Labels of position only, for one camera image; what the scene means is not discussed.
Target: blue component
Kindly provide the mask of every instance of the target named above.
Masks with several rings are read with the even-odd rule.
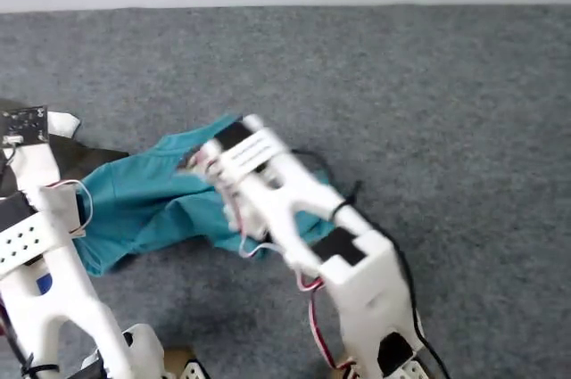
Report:
[[[41,294],[46,294],[52,288],[52,276],[44,275],[36,281],[37,288]]]
[[[235,120],[224,117],[194,131],[165,136],[149,151],[107,163],[83,180],[93,196],[94,216],[87,235],[73,242],[89,274],[102,275],[128,254],[202,235],[215,247],[238,251],[240,235],[228,229],[220,194],[197,176],[174,174],[186,152]],[[85,198],[84,206],[89,208]],[[295,219],[308,242],[333,228],[304,212]],[[245,249],[255,246],[249,239]]]

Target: teal cloth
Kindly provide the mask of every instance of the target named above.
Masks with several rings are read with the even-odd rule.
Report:
[[[165,136],[147,152],[107,163],[83,180],[93,196],[94,215],[87,235],[74,243],[89,274],[104,274],[128,254],[159,250],[197,236],[215,247],[238,251],[240,235],[228,229],[221,196],[199,177],[175,174],[186,152],[235,120],[224,117],[206,127]],[[308,213],[295,218],[308,242],[333,228]],[[255,246],[248,239],[245,248]]]

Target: white robotic arm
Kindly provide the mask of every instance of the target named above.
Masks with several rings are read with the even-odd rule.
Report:
[[[289,268],[323,281],[360,377],[428,377],[416,360],[426,340],[398,246],[321,184],[259,117],[220,131],[186,166],[223,194],[229,221],[243,237],[261,239],[268,231]],[[300,210],[333,221],[335,229],[309,246],[295,225]]]
[[[81,265],[71,241],[79,235],[77,206],[71,207],[75,192],[61,185],[46,187],[59,179],[59,172],[44,132],[39,132],[46,127],[37,126],[45,124],[40,119],[45,111],[26,111],[24,123],[17,127],[20,133],[9,135],[8,144],[20,145],[17,153],[14,146],[4,149],[13,159],[23,192],[0,202],[0,301],[5,307],[0,319],[6,332],[17,334],[12,345],[24,365],[22,375],[61,377],[58,331],[71,320],[97,345],[97,353],[73,379],[174,379],[165,371],[163,348],[153,329],[134,325],[122,333]],[[35,112],[42,116],[32,116]],[[333,187],[322,185],[257,116],[220,131],[187,158],[184,168],[217,187],[226,200],[228,220],[243,241],[247,236],[262,241],[269,232],[272,244],[260,247],[277,248],[302,289],[327,289],[350,356],[338,366],[324,353],[331,366],[350,367],[347,377],[363,379],[428,377],[417,355],[423,346],[433,350],[420,330],[410,270],[398,245]],[[299,210],[333,221],[334,230],[309,246],[294,221]],[[52,284],[42,292],[37,279],[45,274]],[[303,274],[315,281],[303,284]],[[312,332],[320,339],[317,328]],[[197,374],[188,377],[202,377],[198,367],[188,369]]]

